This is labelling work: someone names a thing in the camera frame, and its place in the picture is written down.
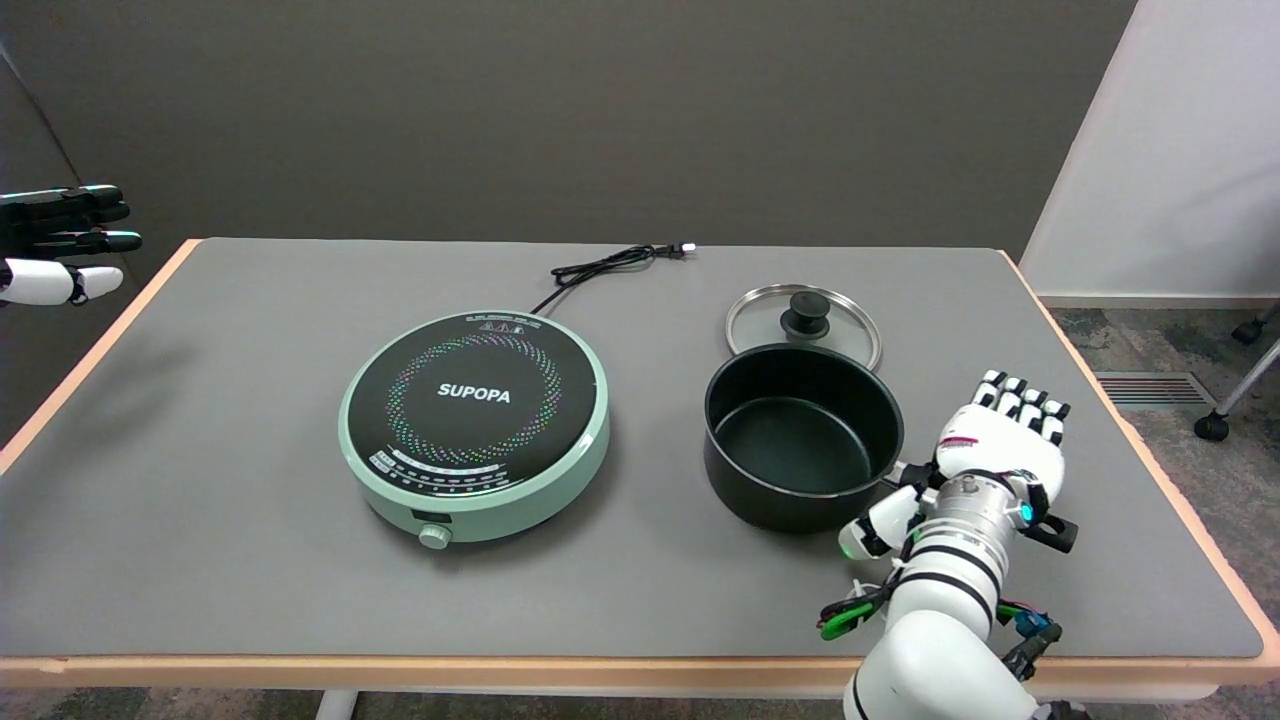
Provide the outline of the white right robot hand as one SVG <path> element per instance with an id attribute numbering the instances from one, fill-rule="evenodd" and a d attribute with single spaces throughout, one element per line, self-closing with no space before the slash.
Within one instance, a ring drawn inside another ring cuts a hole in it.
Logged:
<path id="1" fill-rule="evenodd" d="M 1070 404 L 1023 378 L 987 372 L 972 400 L 943 425 L 931 460 L 896 462 L 883 479 L 890 493 L 840 530 L 841 550 L 851 560 L 892 551 L 904 559 L 909 537 L 947 483 L 972 477 L 995 486 L 1015 532 L 1070 552 L 1078 528 L 1051 512 L 1065 482 L 1061 445 L 1070 411 Z"/>

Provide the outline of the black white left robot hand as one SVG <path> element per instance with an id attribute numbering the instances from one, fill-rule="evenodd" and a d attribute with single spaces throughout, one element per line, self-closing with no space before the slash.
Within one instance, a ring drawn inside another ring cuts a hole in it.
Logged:
<path id="1" fill-rule="evenodd" d="M 64 260 L 141 249 L 140 233 L 108 228 L 129 214 L 124 193 L 114 184 L 4 193 L 3 305 L 82 306 L 118 290 L 125 279 L 120 268 Z"/>

